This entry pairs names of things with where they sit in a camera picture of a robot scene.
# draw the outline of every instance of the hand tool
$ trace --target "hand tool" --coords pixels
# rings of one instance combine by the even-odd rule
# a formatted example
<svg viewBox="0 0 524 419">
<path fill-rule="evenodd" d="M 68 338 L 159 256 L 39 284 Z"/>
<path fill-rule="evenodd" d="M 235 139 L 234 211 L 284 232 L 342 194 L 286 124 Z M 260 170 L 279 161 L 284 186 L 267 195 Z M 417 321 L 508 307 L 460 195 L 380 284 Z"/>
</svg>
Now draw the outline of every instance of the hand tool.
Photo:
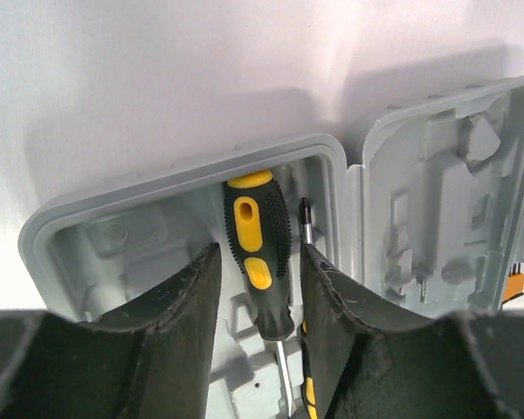
<svg viewBox="0 0 524 419">
<path fill-rule="evenodd" d="M 291 417 L 295 407 L 283 348 L 283 340 L 294 329 L 287 272 L 291 227 L 286 201 L 272 172 L 262 170 L 225 182 L 224 213 L 231 252 L 248 277 L 247 290 L 258 308 L 260 335 L 276 345 L 286 411 Z"/>
<path fill-rule="evenodd" d="M 301 224 L 301 241 L 306 244 L 313 244 L 313 218 L 311 217 L 311 204 L 303 197 L 299 203 L 299 215 Z M 316 419 L 316 400 L 314 399 L 314 382 L 311 373 L 311 363 L 308 359 L 307 350 L 307 322 L 303 321 L 299 328 L 301 349 L 303 353 L 303 375 L 305 382 L 301 387 L 303 402 L 307 409 L 310 419 Z"/>
</svg>

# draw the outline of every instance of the screwdriver handle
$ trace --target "screwdriver handle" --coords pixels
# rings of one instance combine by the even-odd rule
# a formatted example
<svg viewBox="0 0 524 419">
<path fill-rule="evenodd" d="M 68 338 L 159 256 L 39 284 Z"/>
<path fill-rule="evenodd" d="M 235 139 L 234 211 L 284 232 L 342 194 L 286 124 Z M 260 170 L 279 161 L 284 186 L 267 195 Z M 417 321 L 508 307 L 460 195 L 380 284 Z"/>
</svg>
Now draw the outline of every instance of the screwdriver handle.
<svg viewBox="0 0 524 419">
<path fill-rule="evenodd" d="M 294 329 L 289 312 L 287 263 L 291 227 L 286 201 L 272 172 L 262 170 L 224 183 L 225 227 L 246 281 L 265 340 L 284 340 Z"/>
</svg>

